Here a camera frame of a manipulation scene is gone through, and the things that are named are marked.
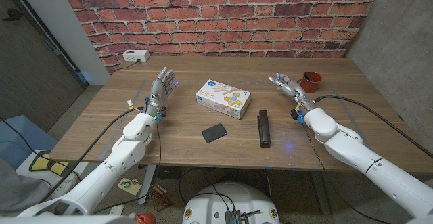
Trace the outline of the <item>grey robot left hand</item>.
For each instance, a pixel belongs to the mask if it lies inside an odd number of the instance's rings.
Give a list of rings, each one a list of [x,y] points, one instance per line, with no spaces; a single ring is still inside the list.
[[[156,116],[162,107],[166,105],[168,97],[177,85],[178,82],[175,79],[174,70],[164,67],[152,83],[145,113],[150,116]]]

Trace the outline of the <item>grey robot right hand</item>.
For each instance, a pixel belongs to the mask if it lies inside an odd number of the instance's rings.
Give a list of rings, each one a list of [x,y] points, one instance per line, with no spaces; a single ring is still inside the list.
[[[269,80],[277,86],[278,90],[280,90],[287,97],[291,97],[305,110],[310,111],[316,108],[315,103],[309,99],[304,89],[295,80],[280,73],[277,73],[275,78],[270,76]]]

